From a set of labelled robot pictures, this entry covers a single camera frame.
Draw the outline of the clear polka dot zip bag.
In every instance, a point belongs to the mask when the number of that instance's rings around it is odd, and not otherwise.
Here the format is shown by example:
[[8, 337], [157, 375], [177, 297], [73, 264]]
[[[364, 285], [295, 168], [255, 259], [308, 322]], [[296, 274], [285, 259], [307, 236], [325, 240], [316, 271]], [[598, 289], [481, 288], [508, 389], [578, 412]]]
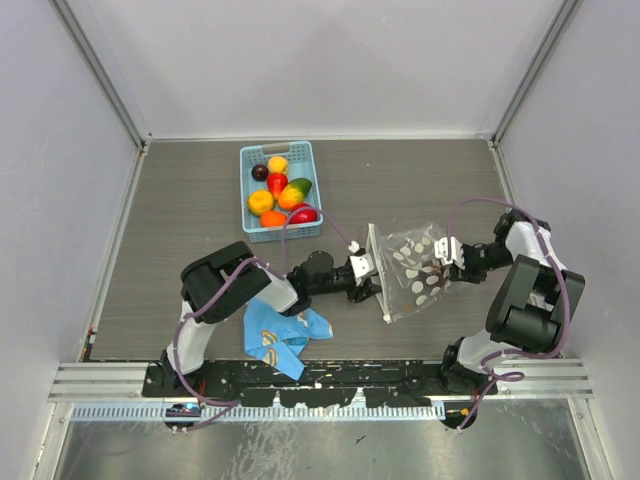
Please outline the clear polka dot zip bag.
[[454, 290], [445, 267], [447, 280], [443, 288], [428, 288], [419, 278], [423, 265], [438, 265], [434, 243], [444, 236], [444, 230], [434, 223], [391, 234], [381, 232], [372, 223], [368, 225], [366, 250], [377, 267], [374, 283], [382, 287], [382, 292], [376, 299], [385, 323], [415, 315]]

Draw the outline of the red fake apple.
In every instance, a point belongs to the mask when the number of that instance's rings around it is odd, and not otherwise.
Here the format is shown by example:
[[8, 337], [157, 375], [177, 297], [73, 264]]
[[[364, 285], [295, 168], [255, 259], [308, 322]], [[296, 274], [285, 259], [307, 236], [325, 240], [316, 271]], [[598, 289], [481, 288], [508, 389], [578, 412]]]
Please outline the red fake apple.
[[306, 203], [299, 203], [291, 210], [289, 224], [305, 224], [318, 220], [318, 213]]

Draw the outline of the bright orange fake ball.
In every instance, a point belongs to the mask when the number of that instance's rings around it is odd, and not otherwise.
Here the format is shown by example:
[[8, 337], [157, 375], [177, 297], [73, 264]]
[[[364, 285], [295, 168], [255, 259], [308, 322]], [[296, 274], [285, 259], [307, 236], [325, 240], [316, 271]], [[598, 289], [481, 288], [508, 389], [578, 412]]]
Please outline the bright orange fake ball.
[[286, 221], [287, 215], [275, 210], [268, 210], [260, 216], [260, 226], [262, 228], [282, 227]]

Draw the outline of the orange fake fruit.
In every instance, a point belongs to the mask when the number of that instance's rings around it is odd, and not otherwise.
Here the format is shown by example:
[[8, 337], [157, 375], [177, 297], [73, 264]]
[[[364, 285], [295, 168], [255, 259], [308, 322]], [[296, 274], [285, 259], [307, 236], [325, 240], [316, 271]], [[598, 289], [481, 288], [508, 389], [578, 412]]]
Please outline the orange fake fruit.
[[312, 182], [307, 178], [291, 180], [278, 198], [279, 208], [290, 211], [295, 205], [303, 203], [311, 187]]

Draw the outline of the yellow fake lemon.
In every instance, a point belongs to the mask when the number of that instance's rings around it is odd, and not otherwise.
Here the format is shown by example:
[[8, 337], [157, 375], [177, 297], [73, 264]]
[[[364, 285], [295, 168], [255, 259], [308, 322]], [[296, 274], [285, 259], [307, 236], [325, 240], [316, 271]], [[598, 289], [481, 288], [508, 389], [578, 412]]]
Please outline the yellow fake lemon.
[[247, 198], [248, 211], [257, 217], [274, 209], [275, 199], [268, 190], [257, 190]]

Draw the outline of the red fake strawberry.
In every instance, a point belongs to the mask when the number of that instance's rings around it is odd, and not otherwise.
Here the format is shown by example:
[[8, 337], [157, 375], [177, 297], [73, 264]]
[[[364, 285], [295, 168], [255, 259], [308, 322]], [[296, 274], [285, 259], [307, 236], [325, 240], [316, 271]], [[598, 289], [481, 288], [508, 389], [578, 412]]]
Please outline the red fake strawberry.
[[270, 173], [266, 179], [268, 191], [277, 201], [282, 191], [288, 185], [288, 177], [283, 173]]

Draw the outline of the small orange fake tangerine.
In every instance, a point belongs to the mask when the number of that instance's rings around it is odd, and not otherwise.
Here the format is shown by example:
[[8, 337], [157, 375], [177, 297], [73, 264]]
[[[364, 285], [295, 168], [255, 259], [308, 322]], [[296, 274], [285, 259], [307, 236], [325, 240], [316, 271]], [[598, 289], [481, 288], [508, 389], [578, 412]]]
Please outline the small orange fake tangerine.
[[286, 175], [288, 173], [289, 162], [284, 156], [274, 155], [269, 158], [267, 167], [270, 173]]

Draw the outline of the dark purple fake plum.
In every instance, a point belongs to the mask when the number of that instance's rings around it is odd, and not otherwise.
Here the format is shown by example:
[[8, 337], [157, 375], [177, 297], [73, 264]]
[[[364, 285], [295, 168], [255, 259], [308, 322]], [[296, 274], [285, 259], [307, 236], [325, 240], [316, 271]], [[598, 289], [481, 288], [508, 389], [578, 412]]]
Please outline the dark purple fake plum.
[[269, 173], [269, 168], [264, 164], [256, 164], [251, 169], [251, 177], [258, 182], [265, 182]]

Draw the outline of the dark red fake fruit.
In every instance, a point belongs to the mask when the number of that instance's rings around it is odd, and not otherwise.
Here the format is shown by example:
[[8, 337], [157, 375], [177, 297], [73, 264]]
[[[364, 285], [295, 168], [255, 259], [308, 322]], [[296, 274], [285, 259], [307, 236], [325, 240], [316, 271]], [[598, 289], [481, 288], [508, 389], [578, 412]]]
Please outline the dark red fake fruit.
[[419, 278], [428, 288], [443, 288], [446, 283], [445, 270], [440, 265], [425, 264], [419, 270]]

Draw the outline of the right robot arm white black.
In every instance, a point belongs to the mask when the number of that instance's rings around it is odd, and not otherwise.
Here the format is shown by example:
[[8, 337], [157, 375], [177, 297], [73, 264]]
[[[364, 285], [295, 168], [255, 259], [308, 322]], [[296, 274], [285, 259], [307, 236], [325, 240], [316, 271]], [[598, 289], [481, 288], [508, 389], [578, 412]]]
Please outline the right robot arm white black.
[[481, 389], [506, 360], [559, 355], [586, 281], [559, 261], [547, 223], [511, 209], [499, 218], [493, 242], [464, 244], [449, 234], [434, 253], [451, 282], [479, 284], [490, 272], [509, 269], [484, 329], [446, 348], [438, 370], [444, 390]]

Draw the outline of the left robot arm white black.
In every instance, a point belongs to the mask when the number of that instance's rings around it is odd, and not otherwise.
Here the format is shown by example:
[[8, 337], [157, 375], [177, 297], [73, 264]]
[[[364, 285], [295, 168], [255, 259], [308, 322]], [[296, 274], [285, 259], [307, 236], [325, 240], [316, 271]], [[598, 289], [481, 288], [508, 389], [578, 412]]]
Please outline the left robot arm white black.
[[312, 311], [313, 298], [343, 293], [360, 303], [382, 291], [373, 257], [357, 243], [348, 250], [341, 266], [315, 251], [280, 274], [239, 241], [188, 265], [181, 274], [181, 317], [161, 357], [165, 385], [178, 396], [197, 390], [216, 326], [238, 310], [245, 312], [246, 352], [299, 379], [299, 353], [309, 340], [332, 335], [329, 323]]

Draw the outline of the blue patterned cloth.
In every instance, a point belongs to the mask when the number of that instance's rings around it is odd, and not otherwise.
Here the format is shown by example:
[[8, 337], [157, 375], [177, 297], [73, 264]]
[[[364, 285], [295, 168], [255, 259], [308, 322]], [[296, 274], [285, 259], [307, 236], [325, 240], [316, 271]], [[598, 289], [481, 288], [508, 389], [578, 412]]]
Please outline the blue patterned cloth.
[[304, 372], [299, 356], [309, 341], [333, 337], [331, 324], [314, 310], [288, 317], [258, 299], [248, 303], [243, 325], [245, 353], [292, 380]]

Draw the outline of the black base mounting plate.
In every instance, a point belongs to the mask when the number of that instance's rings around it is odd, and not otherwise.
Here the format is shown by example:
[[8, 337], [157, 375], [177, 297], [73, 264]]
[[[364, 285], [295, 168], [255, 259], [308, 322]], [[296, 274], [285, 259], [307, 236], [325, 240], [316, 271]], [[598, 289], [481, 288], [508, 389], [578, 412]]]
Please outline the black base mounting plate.
[[244, 407], [309, 408], [350, 405], [358, 394], [365, 406], [429, 406], [437, 397], [475, 398], [490, 384], [477, 374], [472, 380], [448, 380], [441, 364], [424, 360], [306, 361], [298, 380], [257, 360], [206, 361], [187, 374], [189, 386], [217, 402], [239, 401]]

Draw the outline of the light blue plastic basket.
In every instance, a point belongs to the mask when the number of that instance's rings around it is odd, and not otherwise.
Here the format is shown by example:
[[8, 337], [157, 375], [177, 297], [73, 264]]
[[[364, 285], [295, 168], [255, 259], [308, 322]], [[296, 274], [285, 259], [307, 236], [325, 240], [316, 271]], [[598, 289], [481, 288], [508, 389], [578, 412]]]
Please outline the light blue plastic basket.
[[239, 152], [241, 223], [253, 243], [276, 241], [288, 215], [287, 239], [317, 236], [323, 218], [313, 148], [308, 141], [246, 146]]

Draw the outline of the aluminium frame rail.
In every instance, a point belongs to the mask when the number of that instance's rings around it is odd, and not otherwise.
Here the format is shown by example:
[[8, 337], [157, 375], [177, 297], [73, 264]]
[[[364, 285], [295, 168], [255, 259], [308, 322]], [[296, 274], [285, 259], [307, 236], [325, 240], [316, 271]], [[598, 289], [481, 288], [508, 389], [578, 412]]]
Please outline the aluminium frame rail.
[[49, 402], [125, 402], [142, 398], [147, 363], [61, 363]]

